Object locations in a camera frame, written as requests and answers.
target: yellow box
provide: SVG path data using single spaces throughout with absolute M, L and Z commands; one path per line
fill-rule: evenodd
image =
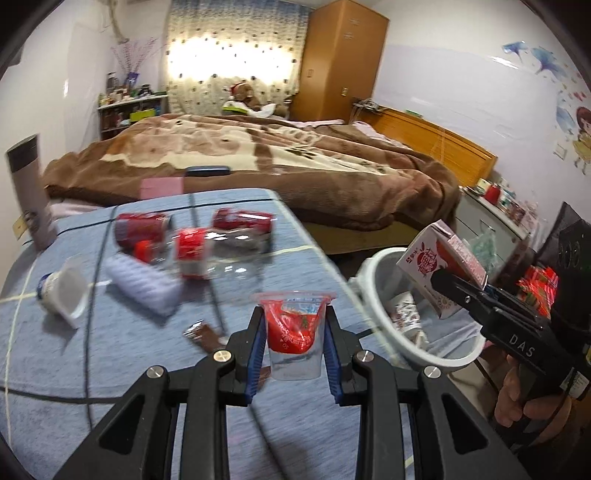
M 129 121 L 139 122 L 142 118 L 148 118 L 149 116 L 156 116 L 156 110 L 154 108 L 140 110 L 139 112 L 132 112 L 129 116 Z

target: brown blanket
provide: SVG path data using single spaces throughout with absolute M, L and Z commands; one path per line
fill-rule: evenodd
M 240 116 L 147 118 L 52 161 L 44 181 L 51 197 L 110 206 L 138 200 L 142 179 L 199 165 L 227 165 L 232 174 L 186 178 L 187 193 L 262 187 L 303 221 L 362 231 L 451 220 L 459 199 L 455 175 L 427 155 L 347 126 L 305 131 Z

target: wooden wardrobe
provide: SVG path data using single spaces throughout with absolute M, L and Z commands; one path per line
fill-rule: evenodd
M 372 94 L 388 22 L 352 0 L 314 10 L 290 119 L 348 121 L 353 101 Z

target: silver screw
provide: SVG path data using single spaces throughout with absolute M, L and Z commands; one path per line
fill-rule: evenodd
M 425 373 L 425 376 L 427 378 L 439 378 L 441 376 L 441 370 L 432 365 L 425 367 L 425 370 L 423 370 L 423 372 Z
M 148 378 L 160 378 L 164 375 L 164 368 L 160 365 L 154 365 L 146 370 L 146 375 L 148 375 Z
M 357 360 L 360 362 L 371 362 L 374 359 L 374 355 L 369 350 L 360 350 L 355 354 Z
M 216 362 L 227 362 L 232 358 L 232 353 L 227 350 L 218 350 L 213 354 L 213 359 Z

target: cartoon girl decal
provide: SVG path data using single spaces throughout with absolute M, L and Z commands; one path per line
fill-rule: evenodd
M 574 166 L 579 167 L 579 162 L 583 160 L 583 174 L 585 169 L 591 163 L 591 110 L 581 106 L 577 109 L 577 122 L 579 124 L 579 139 L 573 142 L 574 150 L 577 152 L 577 159 Z

